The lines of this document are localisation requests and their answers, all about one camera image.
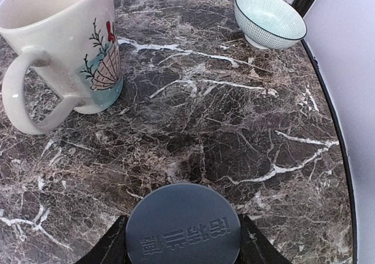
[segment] small bowl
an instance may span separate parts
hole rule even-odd
[[[259,49],[286,49],[307,34],[304,19],[283,0],[235,0],[236,21]]]

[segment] marble table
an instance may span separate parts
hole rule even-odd
[[[325,97],[300,43],[257,50],[233,0],[115,0],[126,85],[44,136],[0,104],[0,263],[74,263],[160,186],[191,182],[248,214],[293,263],[352,262],[349,196]],[[15,53],[0,39],[0,76]],[[31,115],[58,102],[33,72]]]

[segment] painted design on mug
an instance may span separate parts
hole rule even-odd
[[[89,61],[87,54],[84,58],[84,68],[80,72],[91,79],[92,90],[110,90],[120,78],[120,54],[115,37],[115,26],[114,23],[111,25],[111,22],[107,21],[108,37],[107,41],[103,41],[104,35],[101,35],[101,30],[97,31],[96,18],[93,24],[94,33],[89,39],[93,41],[93,46],[99,49],[95,58],[97,62]]]

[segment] white ceramic mug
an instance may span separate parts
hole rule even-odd
[[[0,34],[19,55],[2,85],[8,118],[20,131],[43,134],[75,110],[94,114],[111,106],[122,89],[113,0],[3,0]],[[25,107],[29,67],[62,99],[34,123]]]

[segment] mug rim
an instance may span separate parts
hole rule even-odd
[[[2,0],[0,2],[0,6],[2,6],[3,4],[5,4],[7,0]],[[42,20],[39,20],[37,22],[34,22],[34,23],[31,23],[31,24],[28,24],[26,26],[21,26],[21,27],[17,27],[17,28],[4,28],[4,27],[1,27],[0,26],[0,33],[11,33],[11,32],[18,32],[18,31],[22,31],[22,30],[25,30],[25,29],[29,29],[29,28],[33,28],[35,26],[39,26],[41,24],[44,24],[52,19],[54,19],[55,17],[65,13],[65,12],[68,12],[70,11],[71,9],[75,8],[77,5],[81,4],[82,2],[84,1],[87,1],[87,0],[78,0],[77,2],[69,5],[68,7],[62,9],[61,11],[58,11],[56,13],[54,13],[53,15],[50,15],[48,16],[47,18],[44,18]]]
[[[297,39],[291,39],[291,38],[288,38],[288,37],[283,37],[283,36],[279,36],[279,35],[277,35],[277,34],[275,34],[275,33],[272,33],[272,32],[270,32],[269,30],[266,30],[266,29],[264,29],[263,27],[261,27],[260,25],[258,25],[257,23],[255,23],[254,21],[252,21],[243,11],[242,11],[242,9],[240,8],[240,6],[238,5],[238,3],[237,3],[237,0],[234,0],[235,1],[235,4],[236,4],[236,6],[237,6],[237,8],[239,9],[239,11],[241,12],[241,14],[243,15],[243,16],[245,16],[246,17],[246,19],[248,19],[251,23],[253,23],[253,24],[255,24],[255,25],[257,25],[260,29],[262,29],[262,30],[264,30],[264,31],[266,31],[267,33],[270,33],[271,35],[273,35],[273,36],[276,36],[276,37],[280,37],[280,38],[282,38],[282,39],[285,39],[285,40],[301,40],[301,39],[303,39],[306,35],[307,35],[307,25],[306,25],[306,22],[305,22],[305,20],[304,20],[304,18],[294,9],[294,7],[293,6],[291,6],[290,4],[288,4],[287,2],[285,2],[284,0],[280,0],[280,1],[282,1],[283,3],[285,3],[285,4],[287,4],[289,7],[291,7],[292,8],[292,10],[294,10],[298,15],[299,15],[299,17],[302,19],[302,21],[303,21],[303,23],[304,23],[304,26],[305,26],[305,33],[304,33],[304,35],[302,36],[302,37],[299,37],[299,38],[297,38]]]

